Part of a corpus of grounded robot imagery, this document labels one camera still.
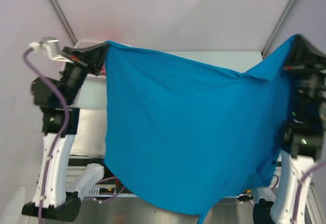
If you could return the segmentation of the blue t-shirt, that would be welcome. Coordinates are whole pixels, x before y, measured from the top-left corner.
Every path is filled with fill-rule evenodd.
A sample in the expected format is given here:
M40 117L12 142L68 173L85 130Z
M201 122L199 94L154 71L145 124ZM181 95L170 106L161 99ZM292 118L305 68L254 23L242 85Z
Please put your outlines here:
M224 197L269 186L294 40L244 73L110 42L105 165L139 198L201 218Z

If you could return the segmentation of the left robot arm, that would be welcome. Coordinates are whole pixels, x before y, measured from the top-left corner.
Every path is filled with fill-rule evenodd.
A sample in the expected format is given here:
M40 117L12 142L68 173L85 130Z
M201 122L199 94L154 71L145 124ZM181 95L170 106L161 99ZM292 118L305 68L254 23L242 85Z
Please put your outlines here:
M109 49L108 43L87 48L65 47L59 50L55 41L31 43L23 53L25 64L37 74L31 92L34 104L43 113L43 158L33 199L22 208L22 214L43 219L74 222L81 203L97 183L107 183L113 171L101 161L89 163L81 175L66 184L69 154L77 134L79 112L73 103L89 74L98 76ZM65 63L59 80L45 77L29 60L31 52L44 50L54 61Z

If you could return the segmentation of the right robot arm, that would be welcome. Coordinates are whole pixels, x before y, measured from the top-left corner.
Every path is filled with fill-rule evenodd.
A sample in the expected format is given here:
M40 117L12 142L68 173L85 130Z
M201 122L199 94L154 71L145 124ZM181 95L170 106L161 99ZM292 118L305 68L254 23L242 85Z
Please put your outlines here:
M294 78L294 98L284 124L278 192L252 190L254 223L305 223L313 172L325 166L325 54L301 34L290 41L284 70Z

